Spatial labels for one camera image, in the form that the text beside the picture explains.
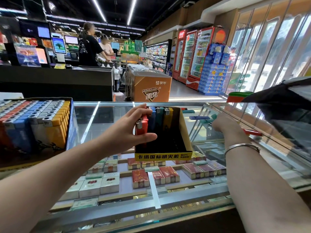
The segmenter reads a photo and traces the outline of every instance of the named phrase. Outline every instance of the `refrigerator glass door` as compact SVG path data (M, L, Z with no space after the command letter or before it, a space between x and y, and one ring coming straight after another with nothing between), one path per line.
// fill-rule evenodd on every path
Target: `refrigerator glass door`
M189 72L193 48L194 48L195 35L196 35L196 32L186 36L186 45L185 45L183 63L181 65L181 72L180 72L180 77L184 79L187 79L188 77L188 72Z
M180 67L180 60L181 60L181 53L183 51L184 46L184 40L181 40L178 42L178 48L177 48L177 58L176 58L176 64L175 64L175 70L179 71Z
M198 35L196 41L195 52L192 61L192 67L190 74L195 77L200 77L203 63L207 51L208 44L210 43L212 29L201 31L200 36Z

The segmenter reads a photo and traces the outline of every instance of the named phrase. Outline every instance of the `left hand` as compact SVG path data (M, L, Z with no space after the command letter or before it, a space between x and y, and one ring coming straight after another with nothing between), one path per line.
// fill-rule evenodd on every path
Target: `left hand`
M140 119L143 114L151 115L151 113L152 110L147 109L146 104L132 108L114 125L99 136L99 142L109 144L109 150L107 150L107 152L118 154L135 145L157 139L157 134L155 133L146 133L143 135L133 134L133 128L135 127L137 120Z

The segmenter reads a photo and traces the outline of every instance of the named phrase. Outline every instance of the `floor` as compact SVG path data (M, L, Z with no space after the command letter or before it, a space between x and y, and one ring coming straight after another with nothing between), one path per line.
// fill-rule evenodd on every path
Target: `floor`
M175 102L226 102L226 98L218 96L204 96L200 92L187 87L185 84L172 78L169 101Z

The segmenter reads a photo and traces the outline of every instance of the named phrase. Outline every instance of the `freezer logo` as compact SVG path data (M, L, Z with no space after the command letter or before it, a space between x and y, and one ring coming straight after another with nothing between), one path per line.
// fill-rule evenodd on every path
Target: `freezer logo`
M149 88L142 90L142 93L146 96L146 100L149 100L150 102L152 102L154 98L158 97L159 92L159 88Z

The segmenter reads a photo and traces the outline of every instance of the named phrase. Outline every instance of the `black t-shirt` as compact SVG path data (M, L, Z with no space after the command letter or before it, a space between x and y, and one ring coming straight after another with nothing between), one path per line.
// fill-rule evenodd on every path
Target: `black t-shirt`
M79 65L81 66L98 66L96 54L103 51L95 37L91 35L79 36Z

